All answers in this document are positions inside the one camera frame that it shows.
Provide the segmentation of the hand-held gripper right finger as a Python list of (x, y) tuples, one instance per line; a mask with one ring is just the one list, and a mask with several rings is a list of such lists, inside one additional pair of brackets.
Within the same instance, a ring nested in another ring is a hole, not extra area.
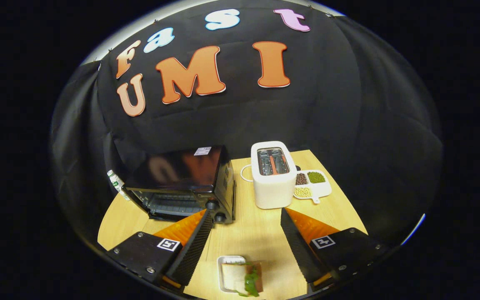
[(313, 292), (351, 281), (390, 252), (358, 228), (339, 230), (289, 207), (281, 209), (280, 225)]

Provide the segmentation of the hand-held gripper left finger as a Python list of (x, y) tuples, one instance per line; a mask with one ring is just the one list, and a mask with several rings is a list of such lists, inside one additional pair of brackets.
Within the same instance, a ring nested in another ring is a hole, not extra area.
[(157, 288), (183, 292), (213, 227), (202, 210), (154, 234), (137, 232), (107, 251), (111, 261)]

